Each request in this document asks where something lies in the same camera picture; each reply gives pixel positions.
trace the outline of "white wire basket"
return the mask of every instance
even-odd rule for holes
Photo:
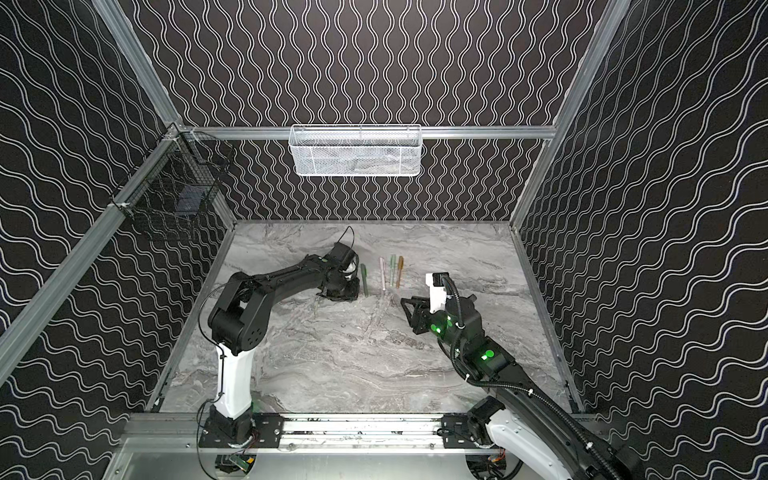
[[[307,177],[414,177],[422,170],[421,125],[290,128],[296,173]]]

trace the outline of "white arm segment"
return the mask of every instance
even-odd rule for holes
[[[493,414],[486,429],[496,445],[521,459],[544,480],[571,478],[558,456],[509,409]]]
[[[426,282],[429,287],[429,312],[434,313],[438,310],[445,309],[445,299],[448,298],[448,294],[445,292],[444,286],[435,286],[432,283],[432,274],[426,274]]]
[[[236,419],[250,409],[250,368],[253,365],[253,354],[256,349],[240,352],[235,356],[223,343],[220,343],[219,347],[224,350],[224,370],[221,371],[221,359],[217,358],[219,363],[217,386],[221,386],[224,394],[214,405],[221,415]],[[218,357],[220,350],[218,348],[215,350]]]

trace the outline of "marble pattern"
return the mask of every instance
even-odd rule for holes
[[[326,253],[342,223],[242,223],[217,282],[238,270],[266,273]],[[278,412],[454,412],[485,393],[465,384],[434,336],[416,336],[401,297],[428,296],[427,272],[447,271],[463,296],[474,293],[488,335],[537,384],[568,407],[541,322],[505,224],[353,224],[355,251],[368,267],[370,296],[354,303],[299,293],[275,305],[252,372],[257,408]],[[379,256],[405,257],[399,290],[381,289]],[[203,310],[203,329],[211,299]],[[212,345],[195,331],[163,404],[191,412],[217,391]]]

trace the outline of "black wire basket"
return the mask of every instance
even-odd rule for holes
[[[207,134],[184,132],[125,203],[117,204],[136,233],[153,241],[196,240],[212,211],[234,148]]]

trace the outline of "patterned wall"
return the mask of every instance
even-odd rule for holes
[[[165,131],[87,0],[0,2],[0,333]]]
[[[417,177],[300,177],[287,142],[241,142],[222,190],[240,219],[509,220],[542,142],[424,143]]]
[[[0,478],[101,478],[223,240],[216,214],[203,224],[199,241],[174,244],[124,222],[0,387]]]
[[[648,478],[768,476],[768,3],[634,0],[521,229]]]
[[[606,0],[122,0],[184,123],[552,124]]]

